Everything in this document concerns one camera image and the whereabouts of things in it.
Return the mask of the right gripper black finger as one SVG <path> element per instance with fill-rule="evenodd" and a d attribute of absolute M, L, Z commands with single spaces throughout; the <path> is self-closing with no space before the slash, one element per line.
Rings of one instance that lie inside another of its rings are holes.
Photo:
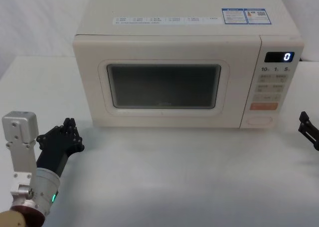
<path fill-rule="evenodd" d="M 310 118 L 305 111 L 299 117 L 300 125 L 298 131 L 304 135 L 319 151 L 319 130 L 310 122 Z"/>

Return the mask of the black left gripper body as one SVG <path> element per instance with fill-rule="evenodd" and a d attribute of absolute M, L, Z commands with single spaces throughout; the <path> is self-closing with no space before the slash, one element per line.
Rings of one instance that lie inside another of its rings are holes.
<path fill-rule="evenodd" d="M 36 166 L 50 170 L 61 177 L 73 146 L 72 138 L 60 134 L 40 135 L 36 141 L 41 150 Z"/>

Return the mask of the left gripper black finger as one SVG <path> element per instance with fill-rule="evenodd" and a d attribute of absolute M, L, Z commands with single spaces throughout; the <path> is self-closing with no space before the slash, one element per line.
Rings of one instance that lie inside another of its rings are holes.
<path fill-rule="evenodd" d="M 47 133 L 39 135 L 36 138 L 41 148 L 52 148 L 55 146 L 65 145 L 69 141 L 69 134 L 67 133 L 69 124 L 71 123 L 70 118 L 66 118 L 61 126 L 55 126 Z"/>
<path fill-rule="evenodd" d="M 82 143 L 82 137 L 80 137 L 74 118 L 70 118 L 68 125 L 68 135 L 70 138 L 70 144 L 68 147 L 69 153 L 82 152 L 85 147 Z"/>

